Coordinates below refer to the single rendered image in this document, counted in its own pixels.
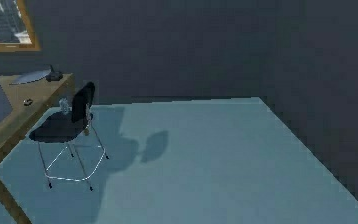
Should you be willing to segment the clear glass object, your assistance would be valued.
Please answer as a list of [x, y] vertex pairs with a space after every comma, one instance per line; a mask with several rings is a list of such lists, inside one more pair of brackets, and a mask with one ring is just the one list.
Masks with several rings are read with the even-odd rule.
[[70, 112], [69, 103], [66, 98], [62, 98], [59, 100], [59, 106], [60, 106], [61, 112], [64, 115], [67, 115]]

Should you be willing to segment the grey flat oval dish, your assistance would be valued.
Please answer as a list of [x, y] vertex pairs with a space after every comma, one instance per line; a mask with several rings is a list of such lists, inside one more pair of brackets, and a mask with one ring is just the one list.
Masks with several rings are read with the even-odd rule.
[[11, 85], [27, 84], [43, 79], [51, 73], [51, 70], [38, 70], [28, 73], [23, 73], [19, 75], [14, 81], [11, 82]]

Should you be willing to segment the small black desk object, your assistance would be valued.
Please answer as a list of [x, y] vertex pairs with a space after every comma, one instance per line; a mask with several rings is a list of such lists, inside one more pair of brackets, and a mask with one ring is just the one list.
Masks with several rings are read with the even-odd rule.
[[63, 73], [61, 71], [56, 71], [53, 66], [50, 66], [50, 73], [46, 76], [48, 82], [60, 81], [63, 78]]

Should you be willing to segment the black chair with metal legs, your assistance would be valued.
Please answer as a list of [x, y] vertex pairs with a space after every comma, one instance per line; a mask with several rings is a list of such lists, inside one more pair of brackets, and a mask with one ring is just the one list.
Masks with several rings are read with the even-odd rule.
[[[93, 82], [86, 83], [79, 91], [74, 94], [72, 103], [69, 104], [70, 112], [67, 115], [64, 115], [61, 110], [59, 112], [53, 113], [39, 127], [31, 131], [28, 135], [30, 140], [37, 143], [37, 150], [41, 158], [44, 176], [47, 178], [49, 188], [52, 188], [52, 180], [61, 180], [71, 182], [86, 182], [89, 186], [89, 189], [93, 190], [93, 187], [90, 183], [90, 178], [96, 173], [103, 159], [109, 158], [107, 155], [107, 150], [103, 145], [95, 127], [93, 126], [94, 115], [91, 112], [91, 107], [93, 105], [95, 90], [96, 87]], [[98, 148], [102, 150], [102, 153], [97, 163], [95, 164], [94, 169], [90, 174], [88, 174], [76, 148], [76, 145], [73, 144], [72, 141], [75, 140], [81, 133], [84, 133], [86, 136], [88, 136], [90, 131], [93, 131], [94, 136], [98, 141]], [[50, 162], [50, 164], [47, 165], [41, 150], [42, 143], [61, 143], [65, 144], [65, 147]], [[49, 174], [49, 170], [66, 149], [69, 150], [69, 153], [72, 157], [76, 157], [78, 159], [83, 172], [82, 178], [76, 179], [69, 177], [58, 177], [51, 176]]]

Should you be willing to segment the brown wooden desk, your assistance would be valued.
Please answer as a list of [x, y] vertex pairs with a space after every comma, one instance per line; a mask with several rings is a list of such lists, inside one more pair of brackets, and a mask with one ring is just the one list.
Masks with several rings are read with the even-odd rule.
[[[42, 79], [11, 85], [16, 78], [17, 75], [0, 76], [0, 85], [12, 106], [12, 112], [0, 122], [0, 163], [62, 94], [73, 95], [75, 91], [72, 74], [64, 74], [60, 81], [47, 82]], [[24, 106], [23, 101], [26, 99], [32, 99], [33, 103]], [[1, 179], [0, 203], [16, 224], [32, 224]]]

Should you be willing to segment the wood framed wall picture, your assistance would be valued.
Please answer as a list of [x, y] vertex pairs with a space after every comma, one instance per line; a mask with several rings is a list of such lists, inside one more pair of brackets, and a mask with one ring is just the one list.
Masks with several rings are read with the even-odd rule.
[[0, 0], [0, 52], [40, 50], [26, 0]]

